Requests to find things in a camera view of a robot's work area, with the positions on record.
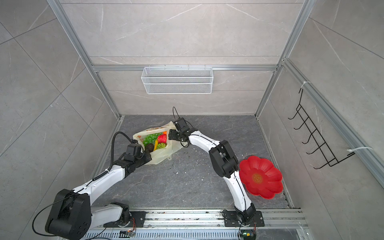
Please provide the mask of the aluminium rail at front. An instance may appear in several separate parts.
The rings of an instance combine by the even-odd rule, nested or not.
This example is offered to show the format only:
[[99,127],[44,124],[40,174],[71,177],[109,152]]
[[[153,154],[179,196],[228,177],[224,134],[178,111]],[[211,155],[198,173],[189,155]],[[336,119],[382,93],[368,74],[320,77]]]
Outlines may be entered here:
[[[238,230],[239,227],[225,227],[221,209],[146,209],[144,225],[135,227],[141,230]],[[309,226],[304,214],[299,209],[261,209],[263,227],[254,224],[241,227],[242,230],[261,229],[299,229],[308,230]]]

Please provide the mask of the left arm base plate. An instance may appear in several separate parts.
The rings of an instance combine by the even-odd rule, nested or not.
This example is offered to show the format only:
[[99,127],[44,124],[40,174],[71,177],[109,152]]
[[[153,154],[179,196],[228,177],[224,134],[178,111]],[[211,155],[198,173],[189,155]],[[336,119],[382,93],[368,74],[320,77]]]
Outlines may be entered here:
[[118,221],[106,223],[104,228],[143,228],[147,212],[134,211],[130,216],[121,217]]

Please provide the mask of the red flower-shaped plate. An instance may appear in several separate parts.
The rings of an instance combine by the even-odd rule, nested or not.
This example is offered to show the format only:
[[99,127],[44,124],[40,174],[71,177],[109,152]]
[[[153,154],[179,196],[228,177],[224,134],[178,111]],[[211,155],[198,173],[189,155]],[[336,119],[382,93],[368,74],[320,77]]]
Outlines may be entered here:
[[268,159],[250,156],[239,168],[241,182],[250,194],[271,200],[283,192],[283,175]]

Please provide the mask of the green fake grapes bunch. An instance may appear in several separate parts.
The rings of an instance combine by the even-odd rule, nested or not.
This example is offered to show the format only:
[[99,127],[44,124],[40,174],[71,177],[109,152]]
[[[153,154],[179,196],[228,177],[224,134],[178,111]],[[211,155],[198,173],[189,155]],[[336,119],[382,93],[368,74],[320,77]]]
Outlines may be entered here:
[[144,139],[142,140],[142,143],[144,144],[144,146],[148,145],[148,144],[155,144],[155,141],[158,139],[158,136],[162,135],[163,133],[156,133],[156,134],[150,134],[150,135],[147,135],[144,137]]

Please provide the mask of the translucent yellowish plastic bag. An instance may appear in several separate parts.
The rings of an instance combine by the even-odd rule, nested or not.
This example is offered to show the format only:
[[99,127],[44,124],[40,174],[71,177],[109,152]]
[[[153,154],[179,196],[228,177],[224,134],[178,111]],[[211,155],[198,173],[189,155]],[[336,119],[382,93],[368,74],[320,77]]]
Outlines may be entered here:
[[176,130],[173,122],[133,135],[134,140],[137,140],[145,150],[150,151],[152,160],[146,163],[146,165],[157,165],[166,159],[171,159],[172,154],[175,154],[182,148],[180,142],[169,138],[170,130]]

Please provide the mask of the dark brown fake fruit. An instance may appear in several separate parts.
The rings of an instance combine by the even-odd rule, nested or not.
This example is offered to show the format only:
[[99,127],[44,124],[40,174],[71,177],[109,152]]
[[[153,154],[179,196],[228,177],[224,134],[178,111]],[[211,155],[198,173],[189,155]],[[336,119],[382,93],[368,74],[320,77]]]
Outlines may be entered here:
[[148,151],[149,153],[151,153],[155,150],[155,145],[152,143],[149,143],[145,146],[145,150]]

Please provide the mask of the yellow fake banana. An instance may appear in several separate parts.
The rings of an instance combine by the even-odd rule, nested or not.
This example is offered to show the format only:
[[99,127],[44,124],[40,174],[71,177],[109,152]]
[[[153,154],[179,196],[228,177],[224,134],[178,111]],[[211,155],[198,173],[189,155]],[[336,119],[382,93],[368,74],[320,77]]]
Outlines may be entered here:
[[157,148],[158,148],[158,140],[155,140],[155,144],[154,144],[154,151],[156,151],[157,150]]

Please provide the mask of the red fake fruit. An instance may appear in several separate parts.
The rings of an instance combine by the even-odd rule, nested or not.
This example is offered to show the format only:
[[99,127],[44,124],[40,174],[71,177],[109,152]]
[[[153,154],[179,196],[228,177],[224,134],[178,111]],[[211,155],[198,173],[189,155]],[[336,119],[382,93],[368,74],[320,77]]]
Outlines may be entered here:
[[167,143],[167,139],[168,139],[167,135],[166,134],[162,134],[162,135],[158,136],[157,141],[158,141],[159,144],[161,144],[161,143],[166,144]]

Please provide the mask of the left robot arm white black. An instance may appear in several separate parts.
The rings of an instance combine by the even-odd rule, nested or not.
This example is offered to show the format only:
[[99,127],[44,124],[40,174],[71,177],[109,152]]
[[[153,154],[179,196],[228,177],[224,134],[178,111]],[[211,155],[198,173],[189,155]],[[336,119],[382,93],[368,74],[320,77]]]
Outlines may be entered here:
[[129,144],[127,150],[103,173],[72,190],[57,193],[45,231],[68,240],[81,239],[90,229],[108,224],[124,227],[132,222],[129,206],[117,202],[104,207],[93,203],[109,188],[150,162],[151,153],[140,144]]

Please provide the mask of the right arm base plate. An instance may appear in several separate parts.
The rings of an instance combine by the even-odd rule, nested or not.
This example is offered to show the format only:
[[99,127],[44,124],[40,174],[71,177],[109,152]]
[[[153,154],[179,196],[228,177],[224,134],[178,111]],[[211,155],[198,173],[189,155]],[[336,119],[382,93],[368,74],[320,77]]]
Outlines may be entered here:
[[256,211],[250,219],[242,220],[236,211],[222,211],[225,227],[264,227],[264,217],[261,211]]

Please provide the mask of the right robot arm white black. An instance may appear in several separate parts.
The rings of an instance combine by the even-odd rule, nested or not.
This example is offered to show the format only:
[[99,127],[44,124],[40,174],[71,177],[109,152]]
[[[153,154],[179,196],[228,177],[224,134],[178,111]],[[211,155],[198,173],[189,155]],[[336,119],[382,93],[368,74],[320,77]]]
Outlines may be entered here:
[[178,141],[185,147],[190,145],[199,147],[210,156],[216,174],[226,182],[234,200],[236,216],[243,226],[250,225],[256,214],[256,208],[240,180],[239,161],[226,140],[216,141],[202,134],[196,128],[188,125],[184,118],[173,121],[174,130],[170,130],[169,139]]

